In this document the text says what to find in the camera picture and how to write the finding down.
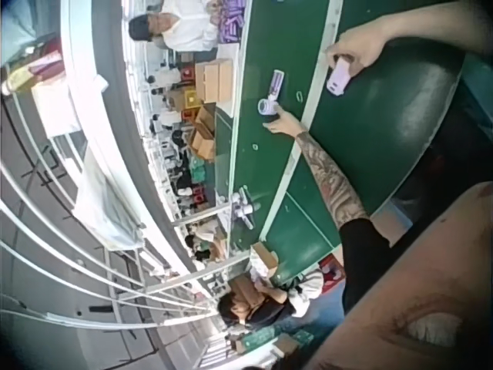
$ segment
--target green table surface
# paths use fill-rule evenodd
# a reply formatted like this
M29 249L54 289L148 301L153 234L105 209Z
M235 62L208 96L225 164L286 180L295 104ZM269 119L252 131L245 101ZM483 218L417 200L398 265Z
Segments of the green table surface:
M338 33L379 15L433 1L380 0L344 3ZM328 0L254 1L241 93L234 189L247 186L260 207L256 227L235 223L231 242L247 249L258 240L287 164L293 141L268 133L257 111L274 69L286 75L279 102L298 118L308 95L327 16ZM337 161L373 213L398 188L438 130L453 96L463 54L452 47L416 39L389 43L378 61L352 80L345 94L326 89L310 133ZM227 194L231 120L216 116L216 185ZM276 218L267 247L280 266L282 284L322 257L340 240L304 159L300 159Z

